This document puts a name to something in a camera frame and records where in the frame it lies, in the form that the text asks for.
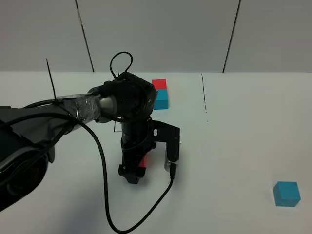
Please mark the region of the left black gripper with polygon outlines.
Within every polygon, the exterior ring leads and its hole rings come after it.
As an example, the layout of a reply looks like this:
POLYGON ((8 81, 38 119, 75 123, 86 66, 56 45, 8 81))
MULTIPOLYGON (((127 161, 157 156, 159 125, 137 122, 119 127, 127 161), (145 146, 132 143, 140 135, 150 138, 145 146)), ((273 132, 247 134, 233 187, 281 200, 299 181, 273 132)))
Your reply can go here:
POLYGON ((122 163, 119 165, 118 174, 130 184, 138 184, 145 175, 146 168, 139 167, 139 164, 156 147, 153 126, 151 117, 121 124, 122 163))

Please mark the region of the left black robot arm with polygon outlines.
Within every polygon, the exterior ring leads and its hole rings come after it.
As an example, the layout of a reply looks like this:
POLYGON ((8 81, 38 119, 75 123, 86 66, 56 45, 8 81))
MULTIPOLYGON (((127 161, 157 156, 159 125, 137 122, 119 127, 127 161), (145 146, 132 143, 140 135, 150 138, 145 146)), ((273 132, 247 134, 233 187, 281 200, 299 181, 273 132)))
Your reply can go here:
POLYGON ((0 109, 0 208, 42 182, 63 135, 91 122, 142 123, 153 110, 155 87, 128 72, 86 94, 0 109))

